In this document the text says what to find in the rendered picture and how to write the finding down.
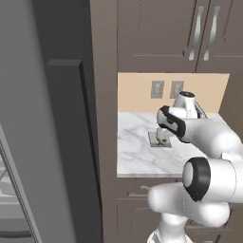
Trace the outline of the brown tall cabinet panel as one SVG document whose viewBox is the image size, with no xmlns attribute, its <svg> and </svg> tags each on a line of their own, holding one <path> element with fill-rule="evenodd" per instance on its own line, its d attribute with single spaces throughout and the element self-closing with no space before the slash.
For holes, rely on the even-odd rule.
<svg viewBox="0 0 243 243">
<path fill-rule="evenodd" d="M 90 0 L 96 91 L 103 243 L 117 241 L 117 4 Z"/>
</svg>

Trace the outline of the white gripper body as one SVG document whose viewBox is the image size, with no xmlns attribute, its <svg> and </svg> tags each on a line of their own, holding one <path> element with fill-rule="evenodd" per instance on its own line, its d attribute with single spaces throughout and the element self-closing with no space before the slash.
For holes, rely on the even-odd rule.
<svg viewBox="0 0 243 243">
<path fill-rule="evenodd" d="M 170 131 L 166 128 L 157 128 L 157 138 L 160 140 L 167 140 L 171 136 Z"/>
</svg>

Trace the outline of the brown lower cupboard door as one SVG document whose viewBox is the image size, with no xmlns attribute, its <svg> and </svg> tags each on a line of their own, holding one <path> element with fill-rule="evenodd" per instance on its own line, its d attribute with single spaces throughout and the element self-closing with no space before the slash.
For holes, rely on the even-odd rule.
<svg viewBox="0 0 243 243">
<path fill-rule="evenodd" d="M 145 198 L 118 200 L 119 243 L 147 243 L 150 234 L 159 225 L 160 214 L 154 213 Z"/>
</svg>

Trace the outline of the grey fridge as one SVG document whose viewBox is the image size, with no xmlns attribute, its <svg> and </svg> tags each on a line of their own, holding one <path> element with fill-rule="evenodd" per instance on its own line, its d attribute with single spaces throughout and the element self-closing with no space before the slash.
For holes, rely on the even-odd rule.
<svg viewBox="0 0 243 243">
<path fill-rule="evenodd" d="M 35 243 L 75 243 L 47 62 L 80 60 L 97 155 L 88 0 L 0 0 L 0 150 Z"/>
</svg>

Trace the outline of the brown upper cupboard door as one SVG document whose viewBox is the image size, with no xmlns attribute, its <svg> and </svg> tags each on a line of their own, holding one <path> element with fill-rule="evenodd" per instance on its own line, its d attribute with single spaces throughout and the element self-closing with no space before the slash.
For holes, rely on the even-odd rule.
<svg viewBox="0 0 243 243">
<path fill-rule="evenodd" d="M 188 62 L 199 6 L 208 0 L 119 0 L 118 56 L 120 68 Z M 196 45 L 195 59 L 200 42 Z"/>
<path fill-rule="evenodd" d="M 216 36 L 210 48 L 209 61 L 203 61 L 216 6 L 220 6 Z M 210 1 L 196 71 L 199 73 L 243 71 L 243 0 Z"/>
</svg>

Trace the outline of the brown drawer front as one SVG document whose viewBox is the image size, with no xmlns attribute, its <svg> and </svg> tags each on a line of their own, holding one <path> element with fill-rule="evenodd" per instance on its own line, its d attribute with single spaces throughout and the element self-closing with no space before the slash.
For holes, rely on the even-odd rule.
<svg viewBox="0 0 243 243">
<path fill-rule="evenodd" d="M 181 182 L 181 178 L 119 178 L 118 179 L 118 198 L 127 197 L 146 197 L 147 190 L 140 187 L 153 187 L 163 183 Z"/>
</svg>

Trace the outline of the grey wall outlet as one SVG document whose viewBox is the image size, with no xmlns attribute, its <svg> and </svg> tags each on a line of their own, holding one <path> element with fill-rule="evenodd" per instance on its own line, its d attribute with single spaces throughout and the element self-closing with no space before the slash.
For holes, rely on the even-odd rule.
<svg viewBox="0 0 243 243">
<path fill-rule="evenodd" d="M 164 81 L 153 81 L 151 87 L 151 98 L 160 99 L 163 95 Z"/>
<path fill-rule="evenodd" d="M 175 99 L 177 95 L 183 90 L 183 81 L 172 81 L 170 98 Z"/>
</svg>

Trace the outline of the brown cupboard door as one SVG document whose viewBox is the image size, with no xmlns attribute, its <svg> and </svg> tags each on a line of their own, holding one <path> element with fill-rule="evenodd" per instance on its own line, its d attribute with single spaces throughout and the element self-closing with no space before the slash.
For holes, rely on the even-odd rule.
<svg viewBox="0 0 243 243">
<path fill-rule="evenodd" d="M 145 198 L 118 200 L 119 243 L 147 243 L 150 234 L 159 225 L 160 214 L 154 213 Z"/>
<path fill-rule="evenodd" d="M 120 68 L 188 62 L 199 6 L 208 0 L 119 0 L 118 56 Z M 200 42 L 196 45 L 195 59 Z"/>
<path fill-rule="evenodd" d="M 220 6 L 216 36 L 210 48 L 209 61 L 203 61 L 216 6 Z M 210 1 L 196 71 L 199 73 L 243 71 L 243 0 Z"/>
</svg>

